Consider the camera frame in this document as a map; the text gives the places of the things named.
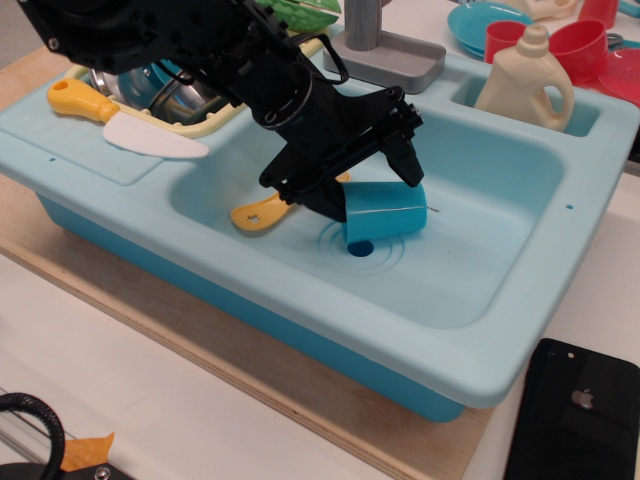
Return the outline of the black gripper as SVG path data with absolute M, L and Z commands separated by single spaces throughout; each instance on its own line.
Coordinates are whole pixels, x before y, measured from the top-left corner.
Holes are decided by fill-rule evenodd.
M 277 74 L 258 98 L 258 123 L 285 141 L 259 182 L 289 203 L 344 223 L 345 193 L 335 177 L 375 153 L 409 187 L 423 179 L 412 144 L 421 117 L 399 86 L 354 96 L 313 74 Z

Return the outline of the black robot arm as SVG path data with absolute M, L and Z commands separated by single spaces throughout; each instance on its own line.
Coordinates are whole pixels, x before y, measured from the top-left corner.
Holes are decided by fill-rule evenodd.
M 423 171 L 412 144 L 422 120 L 403 90 L 341 94 L 273 10 L 253 1 L 25 1 L 54 53 L 110 73 L 168 60 L 245 105 L 285 146 L 260 177 L 288 203 L 346 218 L 338 176 L 375 153 L 407 185 Z

